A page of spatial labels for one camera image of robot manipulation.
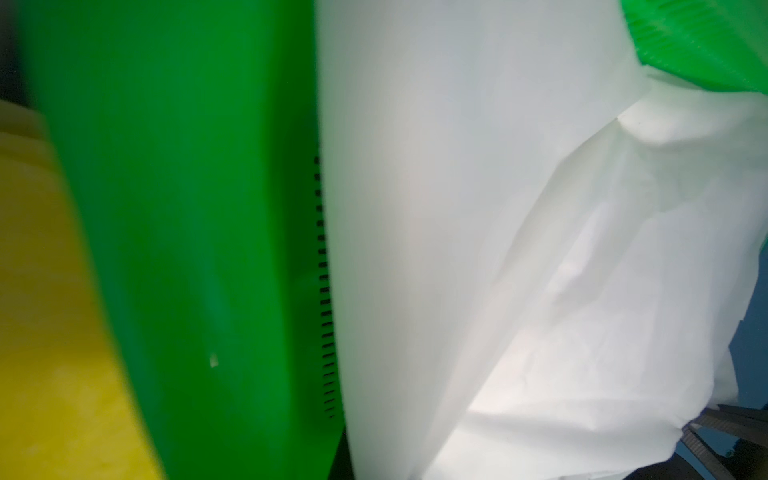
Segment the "white raincoat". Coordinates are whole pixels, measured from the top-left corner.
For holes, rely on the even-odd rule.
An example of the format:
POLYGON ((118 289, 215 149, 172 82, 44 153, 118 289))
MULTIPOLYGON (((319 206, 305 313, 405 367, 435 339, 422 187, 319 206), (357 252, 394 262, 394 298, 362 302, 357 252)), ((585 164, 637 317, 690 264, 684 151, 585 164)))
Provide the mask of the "white raincoat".
POLYGON ((359 479, 623 479, 737 392, 767 98, 640 64, 616 1, 320 1, 359 479))

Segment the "green plastic basket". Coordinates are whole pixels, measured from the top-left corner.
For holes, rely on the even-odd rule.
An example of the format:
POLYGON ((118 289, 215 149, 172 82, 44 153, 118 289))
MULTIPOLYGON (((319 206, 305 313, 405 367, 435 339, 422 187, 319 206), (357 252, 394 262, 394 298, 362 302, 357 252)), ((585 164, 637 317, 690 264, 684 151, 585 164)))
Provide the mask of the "green plastic basket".
MULTIPOLYGON (((325 479, 349 450, 320 1, 20 1, 22 61, 170 479, 325 479)), ((640 64, 767 98, 763 1, 616 1, 640 64)))

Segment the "yellow raincoat front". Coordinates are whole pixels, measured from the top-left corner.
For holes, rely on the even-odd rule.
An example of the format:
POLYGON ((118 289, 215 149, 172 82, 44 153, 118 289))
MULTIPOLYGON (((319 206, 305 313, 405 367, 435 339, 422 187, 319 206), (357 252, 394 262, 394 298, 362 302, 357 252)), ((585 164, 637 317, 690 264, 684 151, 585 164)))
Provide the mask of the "yellow raincoat front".
POLYGON ((162 475, 36 113, 1 105, 1 475, 162 475))

